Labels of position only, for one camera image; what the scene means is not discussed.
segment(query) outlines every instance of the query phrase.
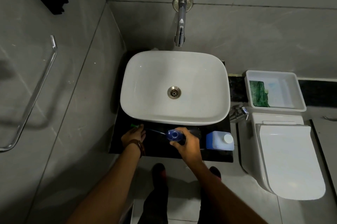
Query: white sink basin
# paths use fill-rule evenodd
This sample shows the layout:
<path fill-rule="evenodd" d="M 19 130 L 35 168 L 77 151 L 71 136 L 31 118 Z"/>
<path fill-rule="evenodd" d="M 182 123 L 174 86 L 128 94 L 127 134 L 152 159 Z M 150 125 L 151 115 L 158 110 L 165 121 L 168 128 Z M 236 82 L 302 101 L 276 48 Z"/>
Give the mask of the white sink basin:
<path fill-rule="evenodd" d="M 171 99 L 178 87 L 181 92 Z M 209 125 L 230 110 L 225 66 L 215 56 L 181 51 L 145 51 L 127 64 L 121 106 L 133 118 L 177 125 Z"/>

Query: toilet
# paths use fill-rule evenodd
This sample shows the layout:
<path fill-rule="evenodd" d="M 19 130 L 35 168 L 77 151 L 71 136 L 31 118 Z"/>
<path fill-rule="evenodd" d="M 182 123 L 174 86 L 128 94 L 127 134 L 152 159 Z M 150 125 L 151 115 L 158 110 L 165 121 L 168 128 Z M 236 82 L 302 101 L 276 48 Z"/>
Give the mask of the toilet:
<path fill-rule="evenodd" d="M 324 195 L 311 127 L 301 116 L 252 113 L 251 126 L 240 136 L 241 164 L 263 189 L 293 200 Z"/>

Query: green cloth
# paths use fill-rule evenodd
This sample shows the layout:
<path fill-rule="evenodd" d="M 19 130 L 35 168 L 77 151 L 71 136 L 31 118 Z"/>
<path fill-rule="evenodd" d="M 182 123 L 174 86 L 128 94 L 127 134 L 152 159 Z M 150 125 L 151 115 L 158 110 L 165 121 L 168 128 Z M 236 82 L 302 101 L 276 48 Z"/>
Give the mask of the green cloth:
<path fill-rule="evenodd" d="M 249 81 L 252 102 L 257 107 L 270 107 L 268 104 L 268 90 L 263 81 Z"/>

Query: hand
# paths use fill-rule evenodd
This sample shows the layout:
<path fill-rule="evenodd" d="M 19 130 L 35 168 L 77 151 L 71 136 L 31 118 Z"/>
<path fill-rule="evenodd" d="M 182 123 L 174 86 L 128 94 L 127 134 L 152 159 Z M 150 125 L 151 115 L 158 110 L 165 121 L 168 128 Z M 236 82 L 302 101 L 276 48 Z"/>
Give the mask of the hand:
<path fill-rule="evenodd" d="M 123 135 L 121 138 L 123 147 L 125 147 L 128 144 L 128 142 L 133 139 L 143 142 L 146 136 L 145 134 L 146 131 L 143 129 L 144 129 L 144 125 L 141 124 L 139 125 L 138 128 L 134 127 L 133 129 L 126 132 L 126 134 Z"/>
<path fill-rule="evenodd" d="M 201 158 L 199 139 L 192 135 L 185 127 L 177 127 L 176 130 L 182 132 L 185 135 L 185 145 L 180 145 L 176 141 L 171 141 L 170 144 L 179 151 L 184 162 L 190 168 L 195 164 L 202 163 L 203 160 Z"/>

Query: granite countertop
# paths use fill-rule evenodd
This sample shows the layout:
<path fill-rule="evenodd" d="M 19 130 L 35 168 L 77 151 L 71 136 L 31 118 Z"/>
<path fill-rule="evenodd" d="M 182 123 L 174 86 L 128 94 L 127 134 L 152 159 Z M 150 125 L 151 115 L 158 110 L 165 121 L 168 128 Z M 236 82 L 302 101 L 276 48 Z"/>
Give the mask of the granite countertop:
<path fill-rule="evenodd" d="M 137 120 L 128 116 L 123 111 L 123 109 L 119 107 L 109 153 L 116 153 L 116 154 L 122 153 L 123 146 L 121 142 L 121 137 L 123 134 L 125 134 L 128 130 L 132 128 L 131 124 L 134 125 L 144 124 L 145 130 L 148 128 L 163 133 L 166 133 L 168 130 L 174 129 L 179 126 L 179 125 L 170 125 L 170 124 Z M 211 133 L 213 131 L 230 132 L 229 115 L 222 121 L 212 125 L 186 126 L 186 127 L 191 131 L 192 134 L 194 134 L 200 139 L 200 149 L 203 160 L 217 161 L 217 162 L 233 162 L 232 151 L 217 151 L 205 149 L 206 135 L 208 133 Z M 173 146 L 170 145 L 170 141 L 166 138 L 166 136 L 157 132 L 153 132 L 150 130 L 146 131 L 144 147 L 146 151 L 146 156 L 181 159 L 181 156 L 178 153 L 177 149 L 175 149 Z"/>

